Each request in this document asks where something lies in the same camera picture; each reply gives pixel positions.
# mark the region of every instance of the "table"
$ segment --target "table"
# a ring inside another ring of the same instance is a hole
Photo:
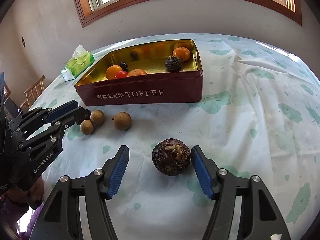
[[[213,201],[202,193],[189,166],[176,177],[161,174],[152,149],[167,138],[199,145],[208,158],[236,176],[258,174],[273,195],[292,240],[306,232],[320,209],[320,82],[295,55],[254,40],[207,33],[151,36],[93,51],[96,59],[136,44],[193,39],[203,65],[203,99],[192,104],[88,107],[105,113],[104,124],[85,136],[66,130],[63,152],[44,172],[46,199],[60,176],[86,176],[113,158],[120,145],[130,160],[119,192],[107,201],[119,239],[201,239]],[[59,76],[32,108],[57,107],[72,99],[85,107],[74,84]],[[128,131],[111,117],[132,117]],[[236,239],[241,198],[237,197],[230,238]],[[82,218],[84,200],[80,200]],[[88,225],[83,223],[86,239]]]

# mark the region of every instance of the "white wall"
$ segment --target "white wall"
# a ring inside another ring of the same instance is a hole
[[[0,24],[0,71],[11,91],[11,99],[19,107],[26,99],[23,94],[37,79],[19,45],[10,9]]]
[[[82,28],[73,0],[16,0],[14,19],[38,75],[55,79],[75,48],[167,33],[220,33],[266,42],[299,56],[320,77],[320,25],[302,0],[303,26],[242,0],[153,0]]]

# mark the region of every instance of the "person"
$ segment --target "person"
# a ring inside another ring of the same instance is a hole
[[[34,202],[41,200],[44,194],[44,182],[40,177],[29,190],[29,197]],[[27,232],[17,232],[17,221],[29,210],[29,206],[25,201],[28,192],[22,191],[17,187],[11,187],[4,195],[0,196],[0,212],[12,231],[16,234],[19,240],[29,240],[32,229],[36,223],[42,205],[35,210],[27,227]]]

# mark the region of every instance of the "black device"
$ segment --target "black device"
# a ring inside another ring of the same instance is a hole
[[[12,186],[28,191],[52,161],[62,152],[64,131],[85,115],[85,109],[70,101],[56,109],[38,107],[10,122],[4,113],[4,74],[0,74],[0,195]],[[32,138],[46,123],[49,128]],[[32,202],[36,209],[42,201]]]
[[[44,204],[30,240],[44,236],[47,240],[83,239],[79,196],[85,196],[92,240],[118,239],[105,200],[118,192],[128,161],[129,149],[122,145],[114,158],[88,176],[77,179],[62,176]]]
[[[216,200],[202,240],[228,239],[236,196],[242,196],[237,240],[269,240],[275,233],[282,235],[281,240],[291,239],[276,202],[259,176],[240,178],[219,169],[199,146],[191,149],[191,161],[203,193]]]

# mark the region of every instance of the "purple clothing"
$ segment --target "purple clothing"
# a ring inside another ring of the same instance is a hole
[[[29,210],[27,204],[15,203],[11,201],[6,195],[1,196],[2,206],[0,206],[0,212],[2,213],[5,221],[12,229],[12,231],[17,235],[16,223],[17,221]],[[29,240],[32,229],[38,219],[44,203],[32,214],[30,222],[27,226],[26,232],[20,232],[17,237],[19,240]]]

